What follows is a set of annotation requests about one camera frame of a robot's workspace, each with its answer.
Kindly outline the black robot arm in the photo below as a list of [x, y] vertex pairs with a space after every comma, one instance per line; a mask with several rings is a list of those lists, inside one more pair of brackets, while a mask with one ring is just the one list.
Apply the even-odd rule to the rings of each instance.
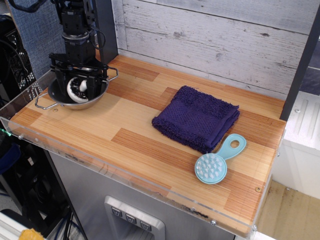
[[8, 0], [36, 79], [55, 73], [49, 90], [61, 103], [84, 104], [97, 99], [108, 85], [108, 66], [96, 58], [105, 46], [90, 0]]

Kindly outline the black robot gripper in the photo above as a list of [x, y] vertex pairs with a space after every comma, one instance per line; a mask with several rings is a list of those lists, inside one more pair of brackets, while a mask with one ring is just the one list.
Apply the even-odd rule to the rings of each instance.
[[96, 59], [96, 48], [90, 40], [65, 39], [65, 53], [50, 53], [51, 70], [57, 81], [55, 95], [60, 102], [72, 102], [67, 85], [72, 78], [87, 80], [88, 99], [101, 93], [102, 82], [108, 80], [108, 66]]

